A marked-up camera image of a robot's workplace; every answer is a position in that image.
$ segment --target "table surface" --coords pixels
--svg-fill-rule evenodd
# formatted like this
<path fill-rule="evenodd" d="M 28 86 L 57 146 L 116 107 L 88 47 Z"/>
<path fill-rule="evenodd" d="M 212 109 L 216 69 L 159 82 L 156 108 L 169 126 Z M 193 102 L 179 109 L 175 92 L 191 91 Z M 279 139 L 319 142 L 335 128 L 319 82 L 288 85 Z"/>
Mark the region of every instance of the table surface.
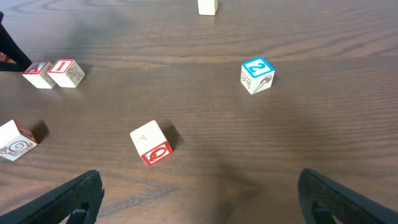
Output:
<path fill-rule="evenodd" d="M 305 167 L 398 210 L 398 2 L 3 1 L 3 25 L 33 61 L 74 58 L 78 88 L 0 73 L 0 123 L 49 133 L 0 158 L 4 214 L 90 170 L 98 223 L 304 223 Z M 245 60 L 272 88 L 250 95 Z M 129 133 L 175 127 L 174 153 L 147 167 Z"/>

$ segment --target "black object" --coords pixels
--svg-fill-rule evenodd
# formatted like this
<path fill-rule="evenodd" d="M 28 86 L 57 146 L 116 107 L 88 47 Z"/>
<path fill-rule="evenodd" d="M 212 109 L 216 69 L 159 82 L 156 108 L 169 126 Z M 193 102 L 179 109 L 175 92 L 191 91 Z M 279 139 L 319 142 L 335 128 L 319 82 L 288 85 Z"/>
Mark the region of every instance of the black object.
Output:
<path fill-rule="evenodd" d="M 92 224 L 96 221 L 104 193 L 100 173 L 89 170 L 26 205 L 0 216 L 0 223 L 55 224 L 70 214 L 67 224 Z"/>
<path fill-rule="evenodd" d="M 397 212 L 311 169 L 300 174 L 298 200 L 307 224 L 398 223 Z"/>
<path fill-rule="evenodd" d="M 0 62 L 0 71 L 23 72 L 32 62 L 2 26 L 3 15 L 4 14 L 0 12 L 0 52 L 13 59 L 15 63 Z"/>

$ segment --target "letter block face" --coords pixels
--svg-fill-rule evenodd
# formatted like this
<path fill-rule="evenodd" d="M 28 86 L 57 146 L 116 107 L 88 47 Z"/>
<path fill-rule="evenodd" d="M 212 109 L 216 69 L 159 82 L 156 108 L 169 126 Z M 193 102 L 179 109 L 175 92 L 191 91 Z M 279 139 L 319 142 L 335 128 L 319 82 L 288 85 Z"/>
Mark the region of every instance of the letter block face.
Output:
<path fill-rule="evenodd" d="M 0 126 L 0 156 L 15 161 L 38 145 L 27 127 L 10 120 Z"/>
<path fill-rule="evenodd" d="M 250 94 L 268 89 L 272 85 L 275 69 L 263 57 L 242 64 L 241 83 Z"/>
<path fill-rule="evenodd" d="M 132 131 L 130 137 L 139 156 L 148 166 L 159 162 L 173 152 L 156 121 L 151 121 Z"/>
<path fill-rule="evenodd" d="M 76 88 L 85 76 L 83 70 L 72 59 L 57 60 L 48 74 L 60 87 L 67 88 Z"/>
<path fill-rule="evenodd" d="M 33 62 L 22 74 L 36 88 L 51 89 L 55 81 L 47 74 L 51 62 Z"/>

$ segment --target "wooden block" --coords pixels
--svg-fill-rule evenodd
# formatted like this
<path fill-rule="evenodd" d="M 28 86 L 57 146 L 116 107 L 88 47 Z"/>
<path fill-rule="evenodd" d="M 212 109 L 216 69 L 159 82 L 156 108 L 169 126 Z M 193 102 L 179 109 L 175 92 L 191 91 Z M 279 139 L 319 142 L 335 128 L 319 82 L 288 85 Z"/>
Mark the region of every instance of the wooden block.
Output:
<path fill-rule="evenodd" d="M 15 161 L 37 146 L 32 132 L 14 120 L 0 127 L 0 156 Z"/>
<path fill-rule="evenodd" d="M 214 16 L 218 9 L 218 0 L 198 0 L 199 14 Z"/>
<path fill-rule="evenodd" d="M 67 88 L 76 88 L 85 76 L 76 61 L 72 59 L 57 60 L 47 73 L 60 87 Z"/>
<path fill-rule="evenodd" d="M 263 57 L 254 58 L 242 64 L 241 83 L 250 94 L 271 87 L 275 69 Z"/>
<path fill-rule="evenodd" d="M 22 76 L 36 88 L 51 89 L 55 86 L 54 80 L 47 74 L 51 66 L 51 62 L 33 62 Z"/>
<path fill-rule="evenodd" d="M 151 166 L 170 155 L 173 150 L 156 121 L 151 121 L 130 133 L 144 162 Z"/>

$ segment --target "brown wood grain surface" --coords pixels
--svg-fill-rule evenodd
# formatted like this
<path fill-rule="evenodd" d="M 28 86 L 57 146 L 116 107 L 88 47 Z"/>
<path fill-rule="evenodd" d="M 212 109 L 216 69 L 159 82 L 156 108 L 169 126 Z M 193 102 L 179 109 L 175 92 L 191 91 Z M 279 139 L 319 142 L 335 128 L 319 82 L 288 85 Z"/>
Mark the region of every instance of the brown wood grain surface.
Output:
<path fill-rule="evenodd" d="M 0 123 L 49 134 L 0 157 L 0 214 L 90 169 L 98 223 L 304 223 L 297 180 L 316 169 L 398 210 L 398 2 L 1 1 L 33 61 L 74 58 L 76 89 L 0 73 Z M 262 55 L 272 88 L 250 95 L 241 64 Z M 180 140 L 152 167 L 129 133 L 150 120 Z"/>

